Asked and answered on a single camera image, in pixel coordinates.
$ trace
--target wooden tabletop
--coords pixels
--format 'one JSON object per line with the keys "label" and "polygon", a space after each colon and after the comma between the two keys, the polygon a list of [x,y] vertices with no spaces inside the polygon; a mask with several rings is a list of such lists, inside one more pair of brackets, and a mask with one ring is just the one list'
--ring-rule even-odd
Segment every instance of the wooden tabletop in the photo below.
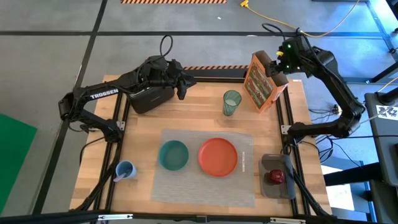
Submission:
{"label": "wooden tabletop", "polygon": [[[107,75],[104,81],[116,79]],[[222,114],[223,94],[236,90],[242,95],[242,102],[234,115]],[[290,102],[295,121],[311,123],[301,80],[289,83]],[[283,96],[282,108],[285,109]],[[116,95],[98,100],[95,114],[111,119]],[[163,129],[189,129],[197,131],[228,131],[251,134],[254,138],[254,196],[255,207],[221,207],[189,203],[167,203],[151,200],[160,134]],[[101,132],[90,133],[87,141],[100,138]],[[83,161],[76,180],[70,208],[79,206],[93,190],[103,162],[106,143],[96,142],[85,149]],[[211,214],[211,215],[264,215],[291,217],[292,209],[287,199],[271,199],[260,193],[257,163],[263,154],[279,154],[282,149],[276,106],[259,114],[249,101],[242,83],[197,83],[189,88],[183,101],[175,96],[159,107],[138,115],[131,108],[124,134],[121,161],[129,160],[137,167],[137,177],[123,180],[115,185],[111,210],[115,212]],[[305,183],[317,202],[331,213],[326,194],[325,181],[321,172],[317,150],[306,144],[299,145]],[[300,191],[296,186],[297,204],[303,213]],[[101,208],[106,195],[103,195]]]}

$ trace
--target red plate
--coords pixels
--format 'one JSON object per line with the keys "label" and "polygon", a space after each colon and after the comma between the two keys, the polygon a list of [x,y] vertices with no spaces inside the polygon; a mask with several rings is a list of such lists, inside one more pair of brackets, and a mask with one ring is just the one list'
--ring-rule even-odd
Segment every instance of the red plate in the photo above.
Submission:
{"label": "red plate", "polygon": [[238,164],[238,153],[227,140],[213,138],[207,140],[199,149],[200,167],[213,177],[225,177],[235,170]]}

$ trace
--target blue cup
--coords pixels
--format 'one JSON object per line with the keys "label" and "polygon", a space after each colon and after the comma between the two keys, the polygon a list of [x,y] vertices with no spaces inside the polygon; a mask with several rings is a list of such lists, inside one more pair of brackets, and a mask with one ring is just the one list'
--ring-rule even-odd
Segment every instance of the blue cup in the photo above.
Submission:
{"label": "blue cup", "polygon": [[116,166],[116,175],[118,177],[126,172],[127,174],[122,179],[133,178],[137,175],[137,169],[130,161],[122,161]]}

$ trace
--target gray tray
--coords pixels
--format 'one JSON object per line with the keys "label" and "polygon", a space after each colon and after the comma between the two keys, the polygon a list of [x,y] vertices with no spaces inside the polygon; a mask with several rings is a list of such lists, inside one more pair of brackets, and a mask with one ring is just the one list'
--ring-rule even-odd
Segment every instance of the gray tray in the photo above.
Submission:
{"label": "gray tray", "polygon": [[[238,165],[226,177],[204,173],[198,163],[200,146],[211,138],[224,138],[238,152]],[[156,167],[152,200],[197,203],[227,207],[254,207],[253,138],[248,134],[163,130],[161,144],[169,140],[183,142],[189,150],[188,164],[178,171]]]}
{"label": "gray tray", "polygon": [[[281,184],[270,183],[268,173],[279,169],[285,174],[285,181]],[[259,161],[261,194],[269,198],[295,198],[293,168],[290,157],[279,154],[264,154]]]}

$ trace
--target yellow warning stripe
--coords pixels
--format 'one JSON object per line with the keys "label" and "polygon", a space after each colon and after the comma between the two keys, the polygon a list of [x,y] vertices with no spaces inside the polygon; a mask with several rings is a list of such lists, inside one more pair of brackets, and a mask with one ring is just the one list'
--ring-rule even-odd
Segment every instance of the yellow warning stripe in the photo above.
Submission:
{"label": "yellow warning stripe", "polygon": [[122,4],[225,4],[227,0],[120,0]]}
{"label": "yellow warning stripe", "polygon": [[184,67],[184,70],[214,70],[214,69],[244,69],[244,68],[249,68],[249,65],[189,66],[189,67]]}

